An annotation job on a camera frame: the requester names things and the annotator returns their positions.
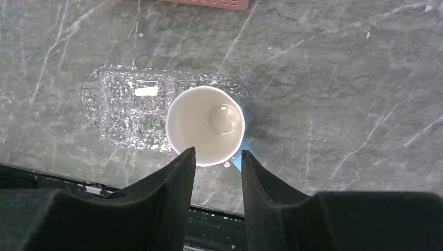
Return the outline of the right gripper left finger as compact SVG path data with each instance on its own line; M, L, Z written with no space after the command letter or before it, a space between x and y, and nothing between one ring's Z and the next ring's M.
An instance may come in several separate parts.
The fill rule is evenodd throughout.
M183 250L196 150L100 198L1 167L1 250Z

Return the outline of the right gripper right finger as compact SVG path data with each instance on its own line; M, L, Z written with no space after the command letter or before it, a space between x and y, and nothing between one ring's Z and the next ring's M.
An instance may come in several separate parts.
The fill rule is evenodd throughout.
M291 187L242 152L248 250L442 250L442 198Z

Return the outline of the light blue white mug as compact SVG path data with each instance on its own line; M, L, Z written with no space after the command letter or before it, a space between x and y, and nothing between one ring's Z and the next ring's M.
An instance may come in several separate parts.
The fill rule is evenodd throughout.
M239 91L202 85L183 91L171 102L165 133L176 153L193 147L199 167L231 162L242 170L241 152L253 152L247 137L254 122L253 106Z

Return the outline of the clear textured oval tray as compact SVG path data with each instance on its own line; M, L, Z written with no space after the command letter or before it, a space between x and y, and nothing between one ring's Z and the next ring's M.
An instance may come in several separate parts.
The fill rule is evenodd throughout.
M195 78L197 86L209 85L213 87L220 88L224 91L233 93L239 91L240 97L244 97L247 102L250 102L253 106L253 112L255 115L254 101L252 95L247 90L244 83L227 76L215 75L215 74L204 74L204 73L192 73L192 72L181 72L174 70L160 70L153 68L140 68L135 66L127 65L102 65L97 69L94 69L86 78L83 87L81 89L81 106L85 117L88 119L89 123L99 130L99 92L100 92L100 80L103 77L104 71L107 69L111 70L141 70L141 71L167 71L167 72L180 72L188 74Z

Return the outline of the pink perforated plastic basket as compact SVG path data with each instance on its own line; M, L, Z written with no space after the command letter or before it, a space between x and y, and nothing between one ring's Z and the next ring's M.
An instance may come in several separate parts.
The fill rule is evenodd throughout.
M190 4L231 10L247 10L249 0L163 0L164 2Z

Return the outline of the clear acrylic toothbrush holder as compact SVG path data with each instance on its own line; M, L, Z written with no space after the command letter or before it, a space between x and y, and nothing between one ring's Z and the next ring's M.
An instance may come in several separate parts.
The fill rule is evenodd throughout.
M111 70L100 80L99 142L125 149L170 153L168 109L194 77L167 71Z

